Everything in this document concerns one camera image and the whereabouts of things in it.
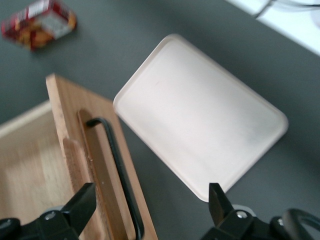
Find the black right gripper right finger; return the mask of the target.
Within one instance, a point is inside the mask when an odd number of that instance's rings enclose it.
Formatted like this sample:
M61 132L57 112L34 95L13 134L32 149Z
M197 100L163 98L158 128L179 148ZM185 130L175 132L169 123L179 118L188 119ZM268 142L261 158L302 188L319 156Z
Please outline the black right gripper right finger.
M252 240L254 216L245 209L236 209L218 183L210 183L208 207L214 226L203 240Z

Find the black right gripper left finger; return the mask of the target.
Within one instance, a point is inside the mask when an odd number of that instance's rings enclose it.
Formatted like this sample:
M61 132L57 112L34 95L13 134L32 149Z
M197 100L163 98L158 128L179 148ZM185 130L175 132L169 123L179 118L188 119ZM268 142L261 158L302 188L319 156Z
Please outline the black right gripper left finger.
M96 185L85 183L60 210L50 210L38 218L39 239L78 240L96 206Z

